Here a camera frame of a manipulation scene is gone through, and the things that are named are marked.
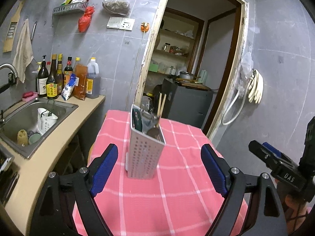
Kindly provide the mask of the right hand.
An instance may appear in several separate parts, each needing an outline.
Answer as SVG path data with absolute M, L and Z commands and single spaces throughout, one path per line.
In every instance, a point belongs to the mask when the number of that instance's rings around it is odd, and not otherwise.
M 307 202 L 302 202 L 299 199 L 293 198 L 288 194 L 289 190 L 283 182 L 275 179 L 276 189 L 283 206 L 284 216 L 288 234 L 294 233 L 305 221 L 306 217 L 311 212 Z

